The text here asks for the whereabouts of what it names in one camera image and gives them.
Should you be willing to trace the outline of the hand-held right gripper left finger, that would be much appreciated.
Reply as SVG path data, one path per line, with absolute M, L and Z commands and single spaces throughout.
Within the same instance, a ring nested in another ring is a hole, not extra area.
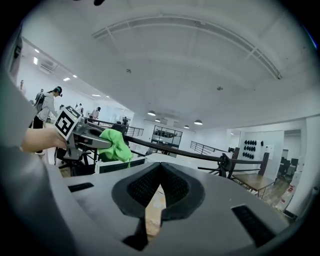
M 118 181 L 112 188 L 112 199 L 120 211 L 138 219 L 134 234 L 122 240 L 127 246 L 143 251 L 148 245 L 146 207 L 160 185 L 159 163 L 153 163 L 139 172 Z

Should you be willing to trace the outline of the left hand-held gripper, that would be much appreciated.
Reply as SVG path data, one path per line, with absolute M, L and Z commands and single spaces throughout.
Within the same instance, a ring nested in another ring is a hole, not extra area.
M 65 140 L 65 158 L 79 158 L 79 144 L 94 149 L 109 149 L 112 146 L 111 141 L 99 137 L 105 128 L 88 123 L 88 119 L 71 106 L 64 106 L 60 110 L 54 128 Z

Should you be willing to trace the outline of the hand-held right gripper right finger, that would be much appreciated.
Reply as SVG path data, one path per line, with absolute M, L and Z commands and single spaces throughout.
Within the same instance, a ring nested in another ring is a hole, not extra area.
M 205 189 L 199 180 L 165 162 L 160 164 L 160 185 L 166 203 L 162 221 L 188 218 L 205 199 Z

